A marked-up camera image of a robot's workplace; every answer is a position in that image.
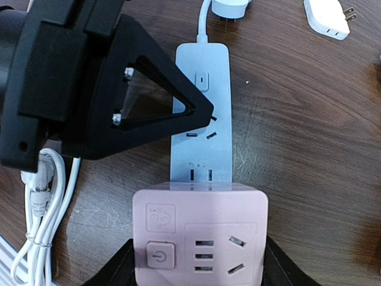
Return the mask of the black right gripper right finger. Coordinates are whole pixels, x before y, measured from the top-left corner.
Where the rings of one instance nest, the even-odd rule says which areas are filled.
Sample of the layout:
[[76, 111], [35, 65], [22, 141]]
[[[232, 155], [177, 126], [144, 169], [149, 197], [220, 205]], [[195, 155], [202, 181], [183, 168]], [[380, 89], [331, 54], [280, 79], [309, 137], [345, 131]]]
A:
[[321, 286], [303, 272], [270, 237], [266, 240], [263, 285]]

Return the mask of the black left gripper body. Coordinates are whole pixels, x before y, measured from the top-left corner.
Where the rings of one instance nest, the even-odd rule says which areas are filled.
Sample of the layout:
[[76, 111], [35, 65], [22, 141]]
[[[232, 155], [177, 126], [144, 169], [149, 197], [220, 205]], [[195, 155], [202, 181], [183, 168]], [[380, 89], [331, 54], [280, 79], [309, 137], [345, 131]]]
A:
[[34, 172], [73, 114], [89, 62], [112, 35], [118, 1], [1, 7], [1, 165]]

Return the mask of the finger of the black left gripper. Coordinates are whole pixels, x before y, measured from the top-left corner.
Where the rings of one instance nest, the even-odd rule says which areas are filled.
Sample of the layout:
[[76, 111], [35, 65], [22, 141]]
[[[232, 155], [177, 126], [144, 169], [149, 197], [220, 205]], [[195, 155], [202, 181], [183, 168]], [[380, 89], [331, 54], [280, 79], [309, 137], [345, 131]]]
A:
[[128, 67], [139, 71], [185, 105], [181, 113], [159, 119], [210, 119], [213, 105], [132, 17], [123, 14], [102, 66], [92, 100], [92, 119], [111, 119], [127, 95], [122, 79]]
[[63, 140], [64, 156], [99, 160], [143, 144], [209, 125], [212, 105], [198, 106], [186, 112], [143, 120], [126, 120], [114, 126], [112, 113], [104, 108], [92, 110], [85, 119], [77, 142]]

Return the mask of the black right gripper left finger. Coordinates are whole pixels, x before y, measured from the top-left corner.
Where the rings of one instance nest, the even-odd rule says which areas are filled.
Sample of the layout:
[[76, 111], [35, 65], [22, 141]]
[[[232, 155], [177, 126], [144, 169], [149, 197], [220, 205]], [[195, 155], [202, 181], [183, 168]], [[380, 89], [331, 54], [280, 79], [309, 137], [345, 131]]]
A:
[[135, 251], [129, 239], [115, 255], [82, 286], [135, 286]]

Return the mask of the pink cube socket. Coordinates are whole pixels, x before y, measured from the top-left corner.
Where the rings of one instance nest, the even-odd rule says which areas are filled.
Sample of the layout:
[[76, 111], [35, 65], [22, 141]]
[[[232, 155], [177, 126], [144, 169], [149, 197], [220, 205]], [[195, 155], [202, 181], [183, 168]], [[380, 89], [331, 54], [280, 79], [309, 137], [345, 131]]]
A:
[[137, 285], [260, 285], [268, 198], [237, 183], [166, 182], [133, 196]]

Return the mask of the blue-grey power strip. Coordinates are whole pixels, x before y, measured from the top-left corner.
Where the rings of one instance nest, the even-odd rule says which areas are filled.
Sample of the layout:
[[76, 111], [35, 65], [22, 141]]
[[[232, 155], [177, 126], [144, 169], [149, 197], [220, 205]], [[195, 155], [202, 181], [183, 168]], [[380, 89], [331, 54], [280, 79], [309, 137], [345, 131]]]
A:
[[176, 64], [202, 97], [190, 126], [171, 138], [169, 189], [225, 189], [233, 167], [229, 50], [222, 43], [184, 43]]

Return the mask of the white square adapter plug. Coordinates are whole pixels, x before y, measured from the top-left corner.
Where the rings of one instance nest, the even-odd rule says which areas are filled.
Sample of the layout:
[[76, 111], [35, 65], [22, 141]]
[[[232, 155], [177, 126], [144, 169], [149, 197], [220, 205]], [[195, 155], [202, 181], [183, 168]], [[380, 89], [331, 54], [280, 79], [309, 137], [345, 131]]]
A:
[[310, 27], [339, 41], [350, 34], [348, 22], [357, 18], [353, 7], [344, 10], [338, 0], [303, 0], [303, 4]]

